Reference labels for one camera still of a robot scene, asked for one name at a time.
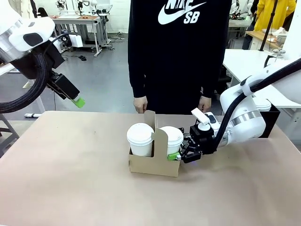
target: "concrete floor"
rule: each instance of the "concrete floor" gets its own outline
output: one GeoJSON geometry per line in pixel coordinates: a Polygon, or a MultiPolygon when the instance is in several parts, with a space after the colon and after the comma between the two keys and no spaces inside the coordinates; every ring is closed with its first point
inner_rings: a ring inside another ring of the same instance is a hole
{"type": "MultiPolygon", "coordinates": [[[[56,71],[63,73],[80,90],[86,105],[79,109],[71,101],[55,96],[56,110],[135,113],[133,93],[129,83],[127,65],[127,42],[115,43],[114,51],[104,49],[97,57],[90,52],[66,52],[68,61],[56,71]],[[87,61],[75,56],[84,55],[87,61]]],[[[27,92],[22,89],[27,79],[21,74],[5,74],[0,77],[0,102],[11,101],[27,92]]],[[[47,111],[54,110],[54,93],[46,89],[41,95],[47,111]]],[[[221,115],[222,109],[217,99],[213,99],[212,112],[221,115]]],[[[36,102],[18,112],[5,114],[8,120],[25,120],[25,113],[40,113],[36,102]]]]}

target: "white lid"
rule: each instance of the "white lid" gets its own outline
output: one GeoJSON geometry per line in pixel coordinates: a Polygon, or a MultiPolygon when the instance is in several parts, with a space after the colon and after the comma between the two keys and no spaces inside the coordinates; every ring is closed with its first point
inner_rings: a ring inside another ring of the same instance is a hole
{"type": "Polygon", "coordinates": [[[152,141],[152,127],[145,123],[132,125],[127,131],[127,140],[132,144],[146,144],[152,141]]]}
{"type": "Polygon", "coordinates": [[[165,126],[160,129],[168,135],[168,146],[178,146],[183,142],[184,135],[178,128],[165,126]]]}
{"type": "Polygon", "coordinates": [[[257,108],[266,108],[272,106],[271,102],[268,101],[267,99],[253,97],[253,101],[255,102],[257,108]]]}

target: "cardboard cup holder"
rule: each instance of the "cardboard cup holder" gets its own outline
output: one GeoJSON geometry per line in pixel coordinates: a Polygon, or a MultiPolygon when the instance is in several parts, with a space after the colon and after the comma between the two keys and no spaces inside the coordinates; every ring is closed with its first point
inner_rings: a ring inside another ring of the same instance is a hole
{"type": "Polygon", "coordinates": [[[178,177],[180,161],[169,161],[167,159],[167,134],[156,127],[156,114],[153,111],[144,113],[144,123],[151,126],[155,133],[152,134],[152,157],[133,155],[129,151],[128,165],[131,172],[146,173],[153,175],[178,177]]]}

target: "white paper cup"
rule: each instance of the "white paper cup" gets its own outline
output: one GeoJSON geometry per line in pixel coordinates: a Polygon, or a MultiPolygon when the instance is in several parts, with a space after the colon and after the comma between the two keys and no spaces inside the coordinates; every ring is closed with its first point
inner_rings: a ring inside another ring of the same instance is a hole
{"type": "Polygon", "coordinates": [[[152,133],[154,133],[152,127],[145,123],[137,123],[130,127],[127,131],[127,140],[134,155],[151,157],[152,133]]]}
{"type": "Polygon", "coordinates": [[[178,152],[184,140],[183,133],[178,128],[172,126],[165,126],[160,129],[168,135],[167,155],[178,152]]]}

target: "person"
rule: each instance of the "person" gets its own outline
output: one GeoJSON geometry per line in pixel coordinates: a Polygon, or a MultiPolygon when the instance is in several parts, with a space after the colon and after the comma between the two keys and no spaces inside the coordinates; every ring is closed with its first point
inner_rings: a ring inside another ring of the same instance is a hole
{"type": "MultiPolygon", "coordinates": [[[[257,21],[254,31],[266,29],[269,24],[275,0],[259,0],[257,5],[257,21]]],[[[285,18],[295,11],[295,0],[278,0],[278,4],[273,18],[271,29],[278,30],[284,23],[285,18]]]]}
{"type": "Polygon", "coordinates": [[[230,7],[225,0],[131,1],[128,67],[138,113],[209,111],[230,7]]]}
{"type": "MultiPolygon", "coordinates": [[[[258,5],[259,0],[254,0],[252,7],[250,9],[252,16],[253,16],[253,21],[251,25],[248,27],[247,31],[253,31],[256,23],[256,10],[257,10],[257,5],[258,5]]],[[[243,49],[248,50],[250,48],[250,43],[252,42],[252,36],[251,35],[246,35],[244,38],[244,43],[243,43],[243,49]]]]}

